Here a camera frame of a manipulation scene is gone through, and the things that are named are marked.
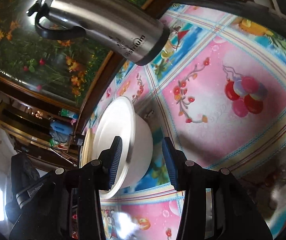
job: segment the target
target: green leaves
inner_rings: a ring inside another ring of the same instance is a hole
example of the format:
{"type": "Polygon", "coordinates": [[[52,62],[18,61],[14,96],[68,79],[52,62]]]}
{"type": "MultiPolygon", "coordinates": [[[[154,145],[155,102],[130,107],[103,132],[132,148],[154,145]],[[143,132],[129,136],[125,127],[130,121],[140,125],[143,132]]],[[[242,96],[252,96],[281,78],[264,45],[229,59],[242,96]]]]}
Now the green leaves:
{"type": "Polygon", "coordinates": [[[35,58],[32,58],[30,60],[30,67],[36,67],[37,66],[37,61],[35,58]]]}
{"type": "Polygon", "coordinates": [[[28,67],[28,70],[30,71],[30,72],[35,72],[35,68],[32,66],[32,65],[30,65],[29,67],[28,67]]]}

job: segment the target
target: plastic tablecloth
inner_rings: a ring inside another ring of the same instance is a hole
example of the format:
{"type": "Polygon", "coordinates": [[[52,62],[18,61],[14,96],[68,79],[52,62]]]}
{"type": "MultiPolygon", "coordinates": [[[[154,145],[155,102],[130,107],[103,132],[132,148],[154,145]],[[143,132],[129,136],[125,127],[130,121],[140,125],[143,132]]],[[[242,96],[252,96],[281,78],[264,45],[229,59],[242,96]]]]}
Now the plastic tablecloth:
{"type": "Polygon", "coordinates": [[[171,30],[163,50],[145,66],[125,62],[83,131],[95,133],[106,107],[126,96],[153,136],[145,176],[101,200],[107,239],[176,239],[184,192],[170,184],[164,136],[202,167],[228,168],[276,237],[286,226],[286,39],[192,5],[174,3],[160,21],[171,30]]]}

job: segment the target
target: white bowl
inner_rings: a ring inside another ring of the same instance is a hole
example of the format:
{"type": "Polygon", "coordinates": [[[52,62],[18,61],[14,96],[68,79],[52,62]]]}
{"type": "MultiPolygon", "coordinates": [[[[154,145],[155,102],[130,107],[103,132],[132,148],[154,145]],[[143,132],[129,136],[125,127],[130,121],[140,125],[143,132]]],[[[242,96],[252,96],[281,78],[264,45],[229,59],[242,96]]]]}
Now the white bowl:
{"type": "Polygon", "coordinates": [[[100,191],[101,199],[109,199],[120,188],[131,186],[145,175],[153,152],[153,140],[147,123],[134,112],[127,97],[115,99],[105,110],[99,122],[91,160],[109,149],[115,136],[122,138],[123,149],[115,183],[109,191],[100,191]]]}

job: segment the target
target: thermos handle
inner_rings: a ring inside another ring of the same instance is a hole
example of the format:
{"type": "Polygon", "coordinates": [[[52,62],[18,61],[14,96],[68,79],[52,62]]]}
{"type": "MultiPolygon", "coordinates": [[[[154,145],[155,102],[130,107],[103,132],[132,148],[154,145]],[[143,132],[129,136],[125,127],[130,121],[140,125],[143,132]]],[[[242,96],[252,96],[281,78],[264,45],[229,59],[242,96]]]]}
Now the thermos handle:
{"type": "Polygon", "coordinates": [[[70,39],[84,37],[86,35],[85,29],[79,26],[74,26],[71,29],[67,30],[51,30],[44,28],[43,26],[40,25],[40,19],[43,16],[48,15],[47,12],[48,8],[46,5],[44,5],[42,9],[39,12],[37,12],[35,17],[35,30],[42,38],[48,40],[66,41],[70,39]]]}

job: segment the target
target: balloon print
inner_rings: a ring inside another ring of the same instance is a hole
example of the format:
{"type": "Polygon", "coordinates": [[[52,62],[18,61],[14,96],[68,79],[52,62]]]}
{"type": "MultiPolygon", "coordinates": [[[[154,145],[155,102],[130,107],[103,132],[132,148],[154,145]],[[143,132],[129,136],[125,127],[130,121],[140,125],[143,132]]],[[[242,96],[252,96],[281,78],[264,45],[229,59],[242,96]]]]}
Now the balloon print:
{"type": "Polygon", "coordinates": [[[234,92],[240,97],[245,97],[246,95],[249,94],[248,92],[244,90],[241,79],[234,82],[233,89],[234,89],[234,92]]]}
{"type": "Polygon", "coordinates": [[[225,94],[227,98],[230,99],[231,101],[238,100],[240,97],[238,94],[234,92],[233,86],[234,86],[233,81],[229,81],[225,86],[225,94]]]}
{"type": "Polygon", "coordinates": [[[244,103],[248,111],[252,114],[259,114],[263,111],[263,102],[253,99],[250,95],[244,98],[244,103]]]}
{"type": "Polygon", "coordinates": [[[267,89],[260,83],[258,91],[254,94],[250,94],[250,96],[257,101],[263,101],[267,97],[267,89]]]}
{"type": "Polygon", "coordinates": [[[244,101],[241,98],[236,101],[233,101],[232,110],[238,117],[246,117],[249,113],[248,109],[244,104],[244,101]]]}
{"type": "Polygon", "coordinates": [[[242,77],[241,84],[248,94],[256,93],[259,89],[259,83],[253,77],[242,77]]]}

